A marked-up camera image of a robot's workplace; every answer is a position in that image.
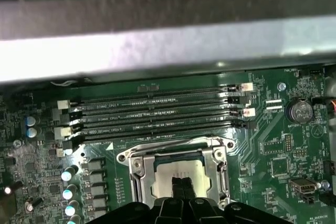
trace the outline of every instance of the dimm slot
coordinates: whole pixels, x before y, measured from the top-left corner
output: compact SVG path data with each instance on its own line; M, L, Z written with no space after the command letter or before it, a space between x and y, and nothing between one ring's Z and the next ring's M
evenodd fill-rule
M197 100L204 99L226 99L229 97L219 91L214 92L202 92L202 93L192 93L192 94L179 94L168 97L157 97L155 99L135 99L135 100L117 100L114 102L100 102L100 103L87 103L79 105L70 109L70 112L78 111L90 111L90 110L100 110L100 109L113 109L113 108L128 108L137 107L143 108L142 106L158 106L158 105L169 105L176 106L180 103L195 102Z
M85 144L97 144L97 143L101 143L101 144L110 144L112 142L116 142L116 141L124 141L124 142L128 142L128 141L132 141L132 142L144 142L144 141L158 141L158 140L162 140L162 139L174 139L174 138L183 138L183 137L193 137L193 136L200 136L200 135L214 135L214 132L220 132L223 131L223 127L208 127L208 128L202 128L202 129L195 129L195 130L186 130L186 131L178 131L178 132L174 132L171 134L161 134L161 135L152 135L152 134L147 134L144 136L132 136L132 137L106 137L104 139L100 139L100 140L85 140L84 143Z
M215 122L215 123L203 123L203 124L194 124L188 126L176 126L176 127L166 127L162 129L151 129L150 131L130 131L130 132L118 132L118 133L110 133L110 134L102 134L102 135L91 135L85 136L84 141L89 140L98 140L102 138L115 138L115 137L123 137L123 136L144 136L144 135L153 135L157 133L174 133L178 131L188 131L194 129L205 129L209 127L232 127L233 121L223 121L223 122Z
M192 105L192 104L210 104L210 103L221 103L221 104L236 104L229 103L228 98L216 98L216 99L204 99L204 100L191 100L185 102L177 102L177 103L162 103L155 105L141 105L141 106L129 106L129 107L121 107L121 108L108 108L108 109L97 109L92 110L89 113L83 111L84 115L94 115L94 114L102 114L102 113L117 113L117 112L130 112L137 110L154 110L154 109L163 109L163 108L171 108L183 105Z
M133 118L150 118L162 115L175 115L178 113L190 113L198 111L226 110L226 109L230 109L228 104L212 103L212 104L172 107L170 109L154 109L154 110L141 110L141 111L131 111L121 113L110 113L110 114L104 113L104 114L85 115L79 120L81 123L89 123L89 122L92 123L101 121L113 121L113 120L123 120Z
M223 115L200 116L197 118L176 119L176 120L170 120L170 121L88 128L88 129L82 129L80 134L81 135L98 135L98 134L107 134L107 133L125 132L125 131L145 131L145 130L161 129L164 127L177 127L177 126L182 126L182 125L203 124L203 123L218 122L218 121L222 122L225 120L227 119Z
M85 123L83 124L83 128L91 128L91 127L102 127L109 125L122 125L129 123L140 123L140 122L155 122L155 121L164 121L164 120L172 120L178 118L184 118L189 120L191 118L196 118L198 116L206 116L206 115L222 115L222 116L233 116L235 113L234 110L217 110L217 111L203 111L203 112L193 112L193 113L184 113L184 114L175 114L175 115L166 115L166 116L152 116L150 118L134 118L134 119L125 119L125 120L114 120L114 121L104 121L97 123Z
M82 100L81 102L82 103L108 102L108 101L123 100L123 99L150 98L150 97L155 97L156 95L174 95L174 94L179 94L179 93L210 92L210 91L220 91L220 90L227 91L230 87L235 87L235 85L228 85L228 86L223 86L223 87L199 88L199 89L147 91L147 92L132 94L132 95L126 94L126 95L119 95L115 97L88 99L88 100Z

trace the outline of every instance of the capacitor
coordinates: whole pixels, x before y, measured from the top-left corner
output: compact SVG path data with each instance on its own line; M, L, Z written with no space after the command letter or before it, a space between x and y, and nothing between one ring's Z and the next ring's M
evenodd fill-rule
M71 165L67 167L61 175L63 181L70 181L72 177L78 172L78 166Z
M32 127L36 124L36 119L33 116L27 116L25 118L25 123L28 127Z
M18 180L11 184L10 186L6 186L4 189L5 194L9 195L11 193L14 193L16 190L20 189L23 187L22 181Z
M65 214L67 216L73 216L78 213L79 203L76 200L70 201L69 205L65 208Z
M80 224L81 223L81 218L79 215L74 215L70 218L68 221L68 224Z
M313 119L313 107L309 101L294 100L286 106L285 114L292 123L305 124Z
M73 198L76 192L77 192L77 186L68 185L67 189L63 191L62 195L64 199L70 200Z
M41 197L38 197L38 198L34 199L32 202L30 202L30 203L26 206L27 211L29 211L29 212L34 211L34 209L35 209L38 205L40 205L42 202L43 202L43 199L42 199Z
M321 187L325 190L328 190L330 188L330 183L324 179L321 181Z

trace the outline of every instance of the cable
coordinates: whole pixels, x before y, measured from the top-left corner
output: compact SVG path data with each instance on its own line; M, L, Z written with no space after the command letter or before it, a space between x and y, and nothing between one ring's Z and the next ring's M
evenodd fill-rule
M77 81L75 81L75 80L69 80L69 81L65 81L65 82L63 82L63 83L55 83L55 82L53 82L53 81L51 81L50 83L52 84L52 85L55 85L55 86L59 86L59 87L68 87L68 86L70 86L70 85L72 85L72 84L74 84L74 83L76 83Z
M332 105L334 105L334 110L336 112L336 100L331 100Z

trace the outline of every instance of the metal socket frame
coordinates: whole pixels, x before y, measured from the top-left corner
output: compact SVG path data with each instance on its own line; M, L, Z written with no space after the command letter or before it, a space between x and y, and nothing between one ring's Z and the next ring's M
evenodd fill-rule
M208 137L201 138L203 140L211 139ZM133 201L142 202L151 208L154 206L156 197L152 195L151 187L155 182L154 162L157 157L199 153L204 159L205 175L211 180L211 188L207 191L207 198L216 201L218 204L220 204L224 198L226 201L230 202L226 155L227 147L224 145L223 141L216 143L220 144L182 152L147 154L159 147L155 146L152 149L147 148L146 153L139 151L139 155L129 155L127 162L130 172Z

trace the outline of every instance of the cpu socket bracket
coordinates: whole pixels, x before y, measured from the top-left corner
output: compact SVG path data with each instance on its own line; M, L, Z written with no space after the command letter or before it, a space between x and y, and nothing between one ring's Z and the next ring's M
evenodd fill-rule
M220 207L230 203L227 152L235 141L222 137L139 144L117 155L129 167L133 201L154 206L171 197L172 177L190 177L196 196L210 198Z

